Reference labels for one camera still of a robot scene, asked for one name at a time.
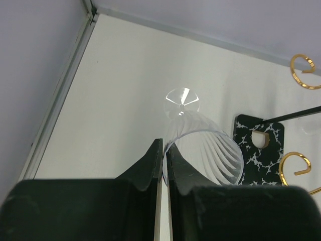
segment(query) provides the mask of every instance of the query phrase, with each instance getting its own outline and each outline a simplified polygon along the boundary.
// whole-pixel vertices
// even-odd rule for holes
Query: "white backdrop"
[[[318,83],[319,76],[302,76]],[[165,95],[187,87],[200,98],[200,112],[228,134],[234,117],[261,118],[315,107],[321,90],[306,90],[289,67],[101,15],[44,153],[36,178],[114,178],[163,138],[169,124]],[[298,151],[312,171],[294,157],[285,164],[290,184],[321,186],[320,136],[306,135],[302,120],[285,126],[284,152]],[[321,194],[314,196],[321,204]],[[162,227],[168,236],[167,192]]]

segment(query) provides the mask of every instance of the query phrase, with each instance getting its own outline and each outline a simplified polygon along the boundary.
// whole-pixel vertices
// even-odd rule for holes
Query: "gold hook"
[[[311,69],[302,71],[303,74],[314,73],[314,72],[315,72],[315,65],[314,65],[313,61],[312,61],[309,57],[307,57],[307,56],[304,55],[304,54],[296,54],[296,55],[294,55],[294,56],[292,57],[292,59],[291,59],[290,69],[291,69],[292,76],[293,76],[293,78],[296,80],[296,82],[297,82],[299,85],[301,85],[303,88],[306,88],[306,89],[320,89],[320,88],[321,88],[321,85],[318,85],[318,86],[310,86],[310,85],[304,84],[304,83],[299,79],[299,77],[296,75],[295,69],[294,69],[294,62],[295,62],[296,58],[302,58],[302,59],[304,59],[304,60],[305,60],[306,62],[308,62],[309,65],[311,66]]]
[[[286,155],[284,155],[284,157],[281,159],[280,161],[280,164],[279,164],[279,175],[280,175],[280,179],[281,179],[281,182],[285,185],[285,186],[288,186],[288,183],[286,182],[285,180],[285,177],[284,177],[284,173],[283,173],[283,165],[284,165],[284,162],[285,160],[290,157],[290,156],[299,156],[301,157],[307,164],[307,168],[305,170],[302,170],[302,171],[298,171],[298,172],[295,172],[295,176],[298,176],[298,175],[302,175],[302,174],[305,174],[305,173],[308,173],[309,171],[311,171],[311,162],[309,161],[308,158],[305,157],[305,155],[299,153],[299,152],[289,152],[287,153]],[[309,194],[313,195],[313,194],[316,194],[318,192],[321,191],[321,187],[319,188],[316,188],[312,191],[309,192]]]

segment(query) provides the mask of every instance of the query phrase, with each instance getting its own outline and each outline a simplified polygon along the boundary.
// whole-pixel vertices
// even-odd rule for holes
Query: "gray wall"
[[[93,0],[113,9],[290,60],[321,67],[320,0]]]
[[[0,201],[16,183],[85,20],[80,0],[0,7]]]

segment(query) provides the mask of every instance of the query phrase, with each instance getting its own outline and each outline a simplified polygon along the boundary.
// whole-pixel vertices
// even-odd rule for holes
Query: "white panel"
[[[229,134],[237,114],[269,118],[321,102],[320,92],[300,87],[288,67],[101,15],[36,177],[118,176],[164,137],[169,120],[163,100],[177,87],[194,90],[200,112]],[[305,167],[294,158],[286,176],[290,184],[313,189],[321,185],[320,136],[307,136],[298,124],[284,123],[285,152],[307,155],[312,171],[294,177]],[[315,198],[321,204],[321,195]]]
[[[85,12],[79,0],[0,7],[0,202],[16,183]]]
[[[285,60],[305,53],[321,67],[320,0],[95,0],[94,4]]]

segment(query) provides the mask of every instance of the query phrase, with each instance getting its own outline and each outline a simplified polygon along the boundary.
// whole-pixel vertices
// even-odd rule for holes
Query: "marbled tag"
[[[263,119],[241,114],[235,118],[233,140],[244,158],[244,170],[239,185],[281,184],[278,167],[283,157],[284,126],[281,123],[258,124]],[[252,132],[268,135],[264,148],[252,142]]]

